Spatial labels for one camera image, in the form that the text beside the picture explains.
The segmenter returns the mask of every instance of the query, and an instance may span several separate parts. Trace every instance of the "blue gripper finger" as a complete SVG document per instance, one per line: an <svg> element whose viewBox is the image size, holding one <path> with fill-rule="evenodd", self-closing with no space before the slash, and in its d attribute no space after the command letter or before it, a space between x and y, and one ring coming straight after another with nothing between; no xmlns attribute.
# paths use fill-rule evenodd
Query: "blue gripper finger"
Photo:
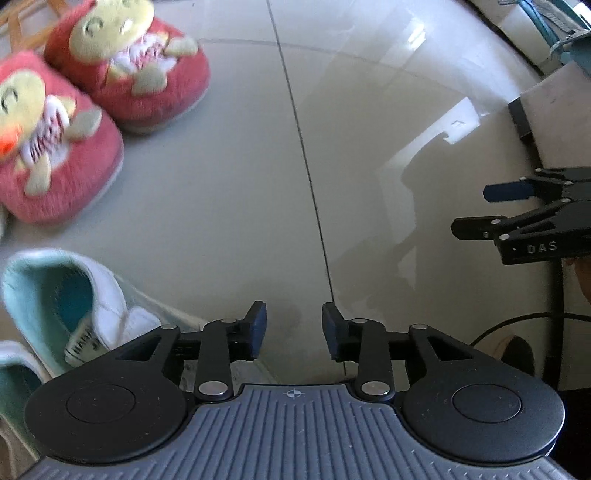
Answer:
<svg viewBox="0 0 591 480"><path fill-rule="evenodd" d="M534 188L527 181L511 181L487 185L482 191L487 202L510 202L512 200L526 200L534 196Z"/></svg>

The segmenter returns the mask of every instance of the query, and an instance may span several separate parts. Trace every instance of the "tile floor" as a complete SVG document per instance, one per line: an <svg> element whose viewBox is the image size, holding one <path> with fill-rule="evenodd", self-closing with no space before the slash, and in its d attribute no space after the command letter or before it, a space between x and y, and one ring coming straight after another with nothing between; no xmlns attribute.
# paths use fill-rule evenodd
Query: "tile floor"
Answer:
<svg viewBox="0 0 591 480"><path fill-rule="evenodd" d="M320 324L331 299L348 317L465 341L545 308L542 266L504 267L492 244L450 233L457 216L527 208L481 190L530 171L506 105L539 80L463 3L156 5L201 39L207 98L165 131L126 137L120 178L75 223L13 222L0 267L51 245L206 319L264 300L262 360L284 382L343 378ZM543 329L529 338L540 356Z"/></svg>

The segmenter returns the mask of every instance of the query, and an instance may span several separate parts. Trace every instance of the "round black disc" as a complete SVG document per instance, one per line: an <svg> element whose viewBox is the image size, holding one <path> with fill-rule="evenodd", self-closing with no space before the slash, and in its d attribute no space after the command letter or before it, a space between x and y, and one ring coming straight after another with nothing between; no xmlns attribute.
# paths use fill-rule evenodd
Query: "round black disc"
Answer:
<svg viewBox="0 0 591 480"><path fill-rule="evenodd" d="M502 364L462 362L439 363L436 374L406 393L402 414L415 435L444 455L476 464L547 453L564 422L556 392Z"/></svg>
<svg viewBox="0 0 591 480"><path fill-rule="evenodd" d="M90 366L46 383L29 399L25 421L43 454L76 463L120 462L156 448L180 427L184 396L148 362Z"/></svg>

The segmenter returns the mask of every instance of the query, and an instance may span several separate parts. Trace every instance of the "ribbed gray grip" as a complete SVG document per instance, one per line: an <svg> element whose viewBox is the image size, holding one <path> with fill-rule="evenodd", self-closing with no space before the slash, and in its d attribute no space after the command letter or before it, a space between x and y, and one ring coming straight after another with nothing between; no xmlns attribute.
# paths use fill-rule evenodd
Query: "ribbed gray grip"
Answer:
<svg viewBox="0 0 591 480"><path fill-rule="evenodd" d="M197 409L160 450L110 466L45 458L23 480L566 480L548 459L521 466L461 465L411 437L395 411L353 398L344 385L247 385Z"/></svg>

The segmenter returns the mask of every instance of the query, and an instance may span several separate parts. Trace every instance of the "floor grout line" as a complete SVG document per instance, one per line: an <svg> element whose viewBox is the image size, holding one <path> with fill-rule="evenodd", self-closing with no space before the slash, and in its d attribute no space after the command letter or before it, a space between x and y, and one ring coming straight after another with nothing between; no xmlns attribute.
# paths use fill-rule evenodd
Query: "floor grout line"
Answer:
<svg viewBox="0 0 591 480"><path fill-rule="evenodd" d="M306 165L306 173L308 175L308 182L310 183L310 193L312 195L312 202L314 203L314 211L316 213L316 223L318 224L318 233L320 234L320 243L322 244L322 254L324 255L324 267L326 269L326 277L329 281L330 299L335 301L335 293L333 291L332 279L330 278L329 260L326 255L326 245L324 244L324 235L322 234L322 226L320 225L320 214L318 213L318 204L316 202L316 195L314 194L314 186L312 185L312 176L310 174L310 166L308 165L308 156L306 154L306 146L304 145L304 137L301 133L300 119L297 115L296 101L294 100L293 91L291 89L290 78L287 73L287 65L285 64L285 57L283 56L283 49L281 48L281 42L279 41L279 33L277 31L277 25L275 24L275 18L273 17L273 11L271 10L271 4L267 0L267 8L271 17L271 24L273 25L273 32L275 33L275 39L277 41L277 49L279 50L279 56L281 57L281 64L283 65L283 72L285 73L285 81L287 83L287 90L289 92L291 107L293 109L295 126L297 127L298 136L300 137L300 147L302 156L304 157L304 164ZM343 372L347 375L347 369L345 363L343 363Z"/></svg>

